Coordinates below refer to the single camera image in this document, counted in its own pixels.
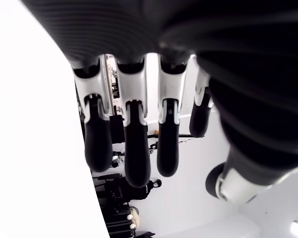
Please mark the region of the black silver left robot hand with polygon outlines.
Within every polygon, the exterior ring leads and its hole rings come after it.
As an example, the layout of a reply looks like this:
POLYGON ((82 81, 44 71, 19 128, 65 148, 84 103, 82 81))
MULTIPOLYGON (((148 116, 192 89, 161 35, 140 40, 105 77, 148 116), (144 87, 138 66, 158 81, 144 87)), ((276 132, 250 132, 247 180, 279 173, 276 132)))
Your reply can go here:
POLYGON ((125 133, 125 174, 149 181, 146 56, 158 55, 157 168, 178 167, 188 60, 199 66, 190 120, 204 136, 212 107, 230 143, 208 175, 218 199, 247 203, 298 172, 298 0, 26 0, 67 58, 85 115, 85 159, 111 164, 104 57, 114 56, 125 133))

